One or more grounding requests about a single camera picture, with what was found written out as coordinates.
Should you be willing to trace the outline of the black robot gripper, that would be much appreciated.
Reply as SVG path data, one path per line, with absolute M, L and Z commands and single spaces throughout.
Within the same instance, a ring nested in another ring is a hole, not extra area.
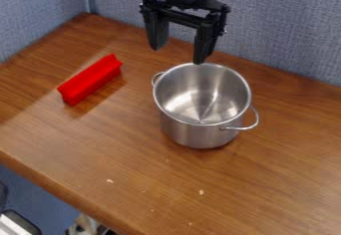
M 198 28 L 194 37 L 193 62 L 200 65 L 212 55 L 230 7 L 218 0 L 143 0 L 149 42 L 157 51 L 169 41 L 170 22 Z

